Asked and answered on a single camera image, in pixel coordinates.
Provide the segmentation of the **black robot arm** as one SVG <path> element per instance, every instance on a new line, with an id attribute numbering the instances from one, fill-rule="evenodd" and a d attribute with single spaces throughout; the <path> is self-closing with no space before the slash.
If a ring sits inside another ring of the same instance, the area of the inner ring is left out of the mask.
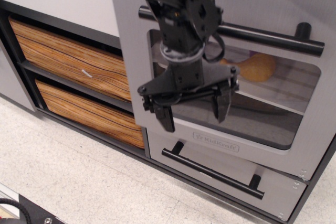
<path id="1" fill-rule="evenodd" d="M 211 98 L 218 122 L 228 114 L 232 95 L 238 90 L 236 67 L 221 65 L 225 43 L 217 29 L 222 9 L 215 0 L 146 0 L 158 22 L 160 51 L 166 70 L 141 85 L 143 107 L 154 113 L 168 132 L 174 132 L 171 107 L 198 98 Z"/>

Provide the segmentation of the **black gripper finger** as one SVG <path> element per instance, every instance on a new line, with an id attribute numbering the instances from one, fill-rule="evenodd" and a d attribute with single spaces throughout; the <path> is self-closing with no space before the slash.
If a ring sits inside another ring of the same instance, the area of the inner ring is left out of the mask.
<path id="1" fill-rule="evenodd" d="M 175 124 L 171 105 L 153 102 L 153 110 L 156 119 L 167 132 L 175 132 Z"/>
<path id="2" fill-rule="evenodd" d="M 222 123 L 229 111 L 231 103 L 231 88 L 227 80 L 212 86 L 212 109 L 218 123 Z"/>

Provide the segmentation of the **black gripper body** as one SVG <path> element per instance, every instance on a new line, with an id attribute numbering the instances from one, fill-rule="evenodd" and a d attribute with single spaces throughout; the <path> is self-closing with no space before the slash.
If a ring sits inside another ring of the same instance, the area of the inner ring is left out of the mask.
<path id="1" fill-rule="evenodd" d="M 232 97 L 239 89 L 239 74 L 236 66 L 208 63 L 203 59 L 187 64 L 171 63 L 159 76 L 141 85 L 138 93 L 143 97 L 144 109 L 153 113 L 154 101 L 172 106 L 198 98 L 212 98 L 212 86 L 225 80 L 229 82 Z"/>

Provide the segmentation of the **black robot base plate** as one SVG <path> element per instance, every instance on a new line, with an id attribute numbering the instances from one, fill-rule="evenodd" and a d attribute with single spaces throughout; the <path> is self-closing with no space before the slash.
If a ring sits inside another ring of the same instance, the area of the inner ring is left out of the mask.
<path id="1" fill-rule="evenodd" d="M 22 204 L 28 211 L 32 223 L 51 223 L 51 224 L 64 224 L 64 222 L 53 215 L 52 213 L 46 211 L 44 208 L 30 201 L 28 198 L 18 195 L 19 203 Z"/>

